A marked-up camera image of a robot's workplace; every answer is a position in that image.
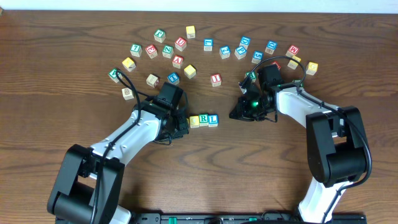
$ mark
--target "wooden cube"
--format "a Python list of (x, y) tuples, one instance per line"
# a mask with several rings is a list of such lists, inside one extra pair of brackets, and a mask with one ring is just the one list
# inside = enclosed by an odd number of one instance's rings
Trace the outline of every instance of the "wooden cube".
[(173, 59), (173, 66), (174, 67), (181, 68), (183, 63), (184, 63), (184, 58), (183, 57), (178, 56), (178, 55), (174, 56), (174, 59)]
[(134, 94), (132, 93), (132, 91), (130, 90), (130, 88), (124, 88), (124, 89), (122, 89), (122, 94), (123, 94), (123, 98), (124, 98), (125, 100), (134, 99)]
[(175, 48), (179, 49), (179, 51), (183, 51), (186, 47), (187, 47), (187, 41), (184, 38), (179, 37), (175, 41)]
[(172, 58), (173, 56), (173, 47), (169, 45), (165, 45), (162, 51), (163, 57)]
[(207, 114), (199, 114), (199, 126), (208, 126), (209, 125), (209, 119)]
[(314, 62), (309, 62), (307, 68), (305, 69), (305, 73), (307, 75), (315, 75), (318, 70), (318, 64)]
[[(249, 75), (249, 72), (246, 72), (246, 74), (244, 74), (244, 77), (246, 78)], [(250, 78), (251, 78), (251, 82), (254, 83), (256, 82), (257, 76), (254, 72), (250, 73)]]
[(135, 69), (136, 68), (136, 64), (134, 63), (134, 61), (131, 59), (131, 58), (126, 58), (126, 59), (124, 59), (124, 61), (122, 62), (122, 64), (123, 64), (123, 67), (127, 70), (127, 71), (129, 71), (129, 72), (131, 72), (133, 69)]
[(292, 83), (298, 83), (301, 82), (301, 80), (293, 80)]
[(297, 55), (298, 52), (299, 52), (299, 48), (294, 45), (291, 45), (286, 52), (286, 56), (293, 57), (293, 56)]
[(167, 77), (169, 83), (173, 85), (178, 85), (180, 83), (180, 77), (178, 77), (177, 73), (173, 72)]
[(212, 51), (213, 50), (213, 39), (205, 39), (204, 40), (205, 51)]
[(218, 126), (218, 115), (209, 115), (209, 127), (217, 127)]
[(220, 55), (221, 59), (229, 58), (231, 55), (231, 51), (228, 46), (220, 47)]
[(112, 81), (118, 83), (119, 80), (118, 80), (118, 78), (116, 77), (116, 71), (117, 71), (117, 69), (114, 68), (112, 71), (109, 72), (108, 75), (109, 75), (109, 77), (112, 79)]
[(251, 63), (260, 63), (261, 62), (261, 60), (262, 60), (262, 56), (264, 56), (264, 54), (262, 53), (262, 52), (260, 52), (260, 51), (254, 51), (254, 54), (253, 54), (253, 58), (251, 59)]
[(162, 31), (161, 29), (157, 29), (154, 37), (156, 41), (163, 43), (163, 41), (166, 39), (166, 32)]
[(268, 41), (268, 44), (267, 44), (267, 47), (266, 47), (266, 53), (269, 53), (269, 54), (272, 55), (277, 46), (278, 46), (277, 42), (274, 42), (272, 40)]
[(236, 58), (241, 60), (242, 58), (244, 58), (246, 56), (246, 52), (247, 52), (247, 50), (243, 46), (240, 46), (237, 49), (235, 49), (235, 56), (236, 56)]
[(195, 38), (195, 26), (187, 26), (187, 38)]
[(239, 43), (239, 46), (242, 46), (247, 50), (250, 44), (250, 40), (251, 39), (249, 37), (243, 36), (241, 42)]
[(199, 116), (189, 117), (189, 125), (191, 128), (199, 128)]
[(133, 44), (130, 49), (130, 53), (132, 56), (141, 57), (142, 47), (138, 44)]
[[(301, 58), (293, 56), (292, 59), (295, 59), (298, 62), (301, 62)], [(290, 60), (289, 63), (287, 64), (287, 66), (293, 70), (295, 70), (298, 66), (297, 62), (294, 62), (293, 60)]]
[(184, 68), (184, 74), (191, 79), (197, 74), (197, 70), (192, 65), (188, 65)]
[(221, 85), (221, 75), (214, 74), (210, 77), (210, 82), (212, 87), (220, 86)]
[(150, 74), (147, 78), (147, 84), (153, 88), (159, 84), (159, 78), (157, 78), (155, 75)]
[(156, 50), (156, 47), (153, 44), (151, 44), (150, 46), (145, 48), (145, 51), (147, 52), (147, 54), (150, 57), (150, 59), (152, 59), (152, 58), (157, 56), (157, 50)]
[(271, 65), (276, 65), (278, 67), (278, 70), (280, 70), (280, 65), (278, 64), (278, 62), (272, 62)]

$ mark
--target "wooden table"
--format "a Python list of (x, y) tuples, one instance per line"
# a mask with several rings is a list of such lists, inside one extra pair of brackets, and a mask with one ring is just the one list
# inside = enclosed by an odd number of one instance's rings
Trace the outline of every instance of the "wooden table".
[[(164, 44), (196, 39), (175, 53), (192, 64), (189, 80), (161, 55)], [(293, 119), (245, 123), (228, 118), (241, 95), (238, 81), (254, 66), (255, 50), (278, 42), (274, 55), (291, 44), (302, 62), (319, 63), (305, 89), (326, 102), (361, 111), (374, 169), (363, 186), (348, 190), (335, 211), (364, 212), (368, 223), (398, 220), (398, 16), (368, 14), (249, 14), (177, 12), (4, 11), (0, 17), (0, 223), (53, 223), (46, 204), (67, 149), (90, 146), (128, 118), (135, 100), (108, 77), (131, 56), (132, 43), (155, 44), (159, 56), (134, 57), (127, 75), (143, 92), (150, 73), (178, 72), (190, 100), (189, 113), (216, 113), (217, 128), (191, 129), (172, 146), (148, 144), (128, 164), (119, 203), (128, 209), (165, 213), (291, 210), (312, 178), (305, 130)], [(161, 28), (167, 38), (154, 40)], [(242, 35), (252, 38), (247, 56), (233, 55)], [(213, 38), (212, 53), (203, 39)], [(222, 60), (219, 47), (229, 45)], [(279, 60), (283, 78), (302, 76)], [(210, 75), (220, 73), (213, 88)]]

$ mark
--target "row of letter blocks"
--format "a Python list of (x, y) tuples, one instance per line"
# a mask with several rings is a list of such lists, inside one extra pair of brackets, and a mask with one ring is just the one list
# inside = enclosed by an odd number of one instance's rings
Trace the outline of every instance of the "row of letter blocks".
[(199, 128), (202, 126), (217, 127), (218, 115), (200, 114), (199, 116), (191, 116), (189, 117), (189, 123), (191, 128)]

